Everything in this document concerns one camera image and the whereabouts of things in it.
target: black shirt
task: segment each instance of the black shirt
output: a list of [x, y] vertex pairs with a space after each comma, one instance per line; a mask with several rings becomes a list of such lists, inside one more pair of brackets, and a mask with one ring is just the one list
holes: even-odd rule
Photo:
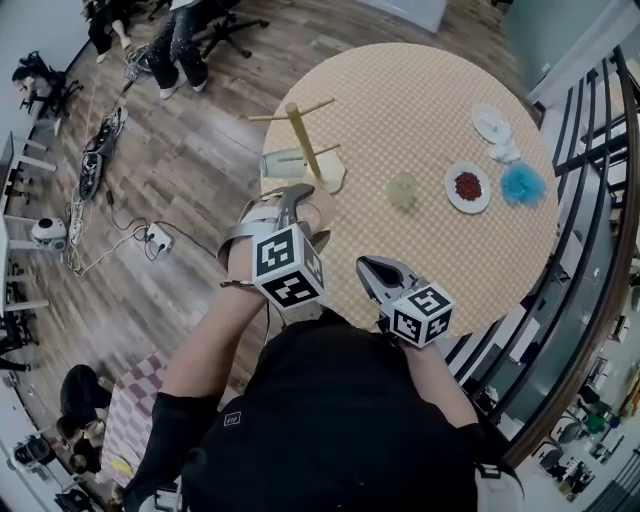
[[245, 394], [158, 395], [127, 512], [183, 477], [190, 509], [476, 510], [479, 427], [420, 399], [404, 353], [348, 324], [288, 327]]
[[97, 419], [96, 408], [109, 407], [111, 394], [100, 387], [98, 376], [87, 365], [79, 364], [71, 368], [60, 389], [60, 409], [70, 416], [78, 427]]

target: white plate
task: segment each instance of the white plate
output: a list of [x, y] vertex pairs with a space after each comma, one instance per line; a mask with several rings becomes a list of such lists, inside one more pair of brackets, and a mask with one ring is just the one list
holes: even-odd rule
[[[480, 182], [482, 195], [475, 201], [462, 199], [456, 192], [456, 178], [463, 172], [474, 174]], [[474, 163], [458, 162], [451, 167], [444, 177], [444, 189], [451, 204], [464, 213], [480, 213], [491, 200], [491, 184], [487, 175]]]
[[482, 138], [492, 144], [505, 144], [511, 138], [511, 124], [493, 105], [476, 105], [471, 120]]

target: beige tablecloth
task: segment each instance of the beige tablecloth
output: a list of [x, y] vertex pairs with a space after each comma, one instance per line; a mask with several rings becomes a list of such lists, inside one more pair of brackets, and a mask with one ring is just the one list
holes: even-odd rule
[[[403, 261], [455, 299], [447, 336], [476, 331], [511, 311], [540, 275], [555, 236], [557, 196], [546, 147], [527, 111], [496, 79], [450, 53], [419, 45], [380, 44], [333, 57], [307, 74], [278, 109], [301, 109], [331, 96], [336, 102], [305, 117], [316, 149], [340, 142], [348, 169], [336, 195], [338, 215], [322, 253], [327, 305], [367, 327], [378, 307], [355, 272], [358, 256]], [[473, 107], [489, 103], [513, 127], [523, 159], [547, 183], [535, 209], [512, 207], [500, 191], [504, 165], [487, 156], [488, 143], [471, 122]], [[287, 121], [272, 122], [264, 151], [297, 146]], [[492, 200], [478, 215], [449, 203], [444, 176], [460, 161], [488, 175]], [[385, 187], [399, 172], [419, 182], [415, 207], [391, 206]], [[282, 181], [263, 179], [264, 191]]]

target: person's hand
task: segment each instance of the person's hand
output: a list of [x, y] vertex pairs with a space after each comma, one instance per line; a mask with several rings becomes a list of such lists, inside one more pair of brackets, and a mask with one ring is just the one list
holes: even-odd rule
[[[254, 208], [275, 206], [280, 198], [257, 203]], [[311, 233], [324, 229], [335, 216], [335, 199], [324, 190], [316, 191], [298, 205], [298, 220], [309, 223]], [[229, 252], [229, 279], [251, 281], [253, 264], [253, 242], [251, 238], [239, 238], [233, 242]]]

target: black railing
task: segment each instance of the black railing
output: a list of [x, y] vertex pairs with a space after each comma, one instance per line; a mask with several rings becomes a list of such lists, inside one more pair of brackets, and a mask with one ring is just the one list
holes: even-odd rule
[[[579, 257], [577, 266], [573, 275], [569, 277], [568, 284], [563, 285], [562, 291], [559, 292], [559, 307], [553, 307], [550, 317], [540, 327], [536, 337], [539, 339], [537, 344], [539, 349], [535, 356], [529, 357], [524, 364], [517, 367], [517, 375], [508, 385], [506, 390], [502, 390], [500, 398], [495, 406], [487, 412], [486, 419], [497, 424], [502, 415], [513, 406], [517, 400], [523, 396], [523, 391], [527, 383], [529, 383], [536, 369], [541, 365], [545, 354], [549, 355], [549, 351], [556, 346], [554, 334], [557, 327], [565, 321], [567, 311], [578, 297], [578, 292], [583, 279], [586, 279], [585, 271], [596, 244], [598, 230], [602, 225], [607, 226], [608, 223], [602, 222], [602, 215], [605, 208], [605, 202], [609, 197], [607, 195], [608, 181], [607, 177], [609, 169], [613, 163], [626, 162], [627, 174], [624, 182], [625, 193], [623, 196], [622, 213], [618, 238], [613, 248], [613, 256], [611, 258], [603, 285], [597, 300], [597, 304], [588, 320], [588, 324], [582, 334], [576, 335], [577, 344], [573, 353], [569, 354], [564, 370], [560, 372], [555, 384], [545, 396], [541, 397], [541, 402], [537, 409], [524, 422], [524, 425], [510, 440], [505, 457], [512, 465], [518, 465], [524, 458], [532, 453], [539, 442], [549, 433], [555, 421], [560, 417], [567, 405], [574, 398], [580, 386], [584, 383], [591, 367], [593, 356], [601, 347], [613, 320], [620, 314], [624, 299], [628, 289], [628, 271], [631, 265], [631, 259], [635, 250], [636, 233], [638, 230], [638, 219], [640, 217], [640, 155], [638, 120], [638, 105], [634, 97], [633, 86], [631, 84], [630, 75], [626, 67], [626, 63], [622, 52], [616, 48], [611, 58], [619, 77], [620, 88], [624, 100], [624, 120], [618, 121], [618, 125], [626, 124], [626, 132], [616, 137], [611, 136], [614, 120], [611, 115], [611, 84], [609, 82], [609, 64], [606, 59], [596, 69], [592, 70], [587, 77], [580, 80], [577, 88], [577, 95], [574, 95], [573, 88], [568, 91], [567, 105], [565, 107], [562, 125], [558, 137], [558, 143], [553, 155], [553, 165], [556, 176], [560, 177], [558, 183], [558, 197], [565, 194], [567, 188], [568, 176], [571, 172], [580, 169], [577, 183], [572, 190], [573, 197], [570, 198], [571, 204], [567, 205], [568, 213], [562, 226], [555, 252], [550, 257], [546, 270], [544, 271], [535, 292], [526, 301], [525, 313], [518, 322], [517, 327], [512, 335], [501, 343], [503, 347], [495, 356], [493, 361], [482, 372], [474, 378], [469, 379], [465, 383], [465, 390], [471, 394], [473, 399], [478, 399], [485, 392], [487, 386], [491, 385], [498, 373], [509, 360], [513, 349], [520, 341], [522, 335], [527, 330], [530, 321], [534, 318], [536, 312], [542, 307], [545, 301], [548, 301], [552, 283], [558, 281], [558, 275], [561, 274], [561, 260], [565, 249], [569, 243], [578, 212], [584, 211], [580, 209], [583, 199], [585, 182], [587, 175], [591, 171], [591, 167], [597, 172], [593, 173], [599, 179], [598, 190], [593, 203], [593, 213], [589, 222], [589, 228], [586, 239], [583, 242], [582, 253]], [[596, 130], [596, 82], [598, 77], [602, 77], [604, 83], [604, 109], [605, 120], [603, 126]], [[581, 112], [583, 100], [585, 96], [585, 84], [589, 88], [590, 108], [588, 130], [581, 136]], [[573, 131], [570, 137], [567, 137], [567, 128], [570, 125], [570, 117], [573, 113]], [[592, 147], [595, 135], [604, 135], [604, 141], [596, 147]], [[560, 163], [563, 153], [563, 145], [565, 140], [569, 138], [569, 147], [566, 152], [566, 158]], [[580, 155], [576, 155], [578, 140], [585, 142], [584, 150]], [[460, 380], [467, 375], [472, 367], [479, 367], [478, 358], [482, 354], [487, 353], [487, 347], [492, 343], [492, 337], [497, 331], [500, 321], [494, 323], [487, 333], [483, 336], [479, 344], [474, 348], [469, 358], [464, 361], [460, 370], [456, 372], [456, 378]], [[447, 356], [447, 362], [452, 363], [460, 354], [461, 350], [469, 341], [469, 336], [462, 338], [454, 347], [452, 352]]]
[[631, 457], [585, 512], [622, 512], [640, 510], [640, 450]]
[[[593, 315], [587, 323], [575, 350], [557, 379], [555, 385], [545, 396], [531, 419], [512, 440], [507, 452], [507, 459], [512, 464], [519, 464], [533, 452], [554, 423], [573, 400], [583, 385], [593, 364], [594, 356], [604, 343], [615, 318], [618, 317], [629, 289], [629, 268], [636, 250], [636, 236], [640, 217], [640, 132], [638, 129], [637, 108], [631, 85], [629, 70], [620, 48], [614, 50], [614, 64], [620, 79], [620, 89], [624, 102], [627, 134], [626, 182], [627, 189], [622, 202], [622, 213], [618, 238], [613, 257], [604, 279], [602, 291], [598, 297]], [[609, 144], [600, 146], [601, 157], [608, 161], [613, 151]], [[574, 279], [582, 279], [577, 274]]]

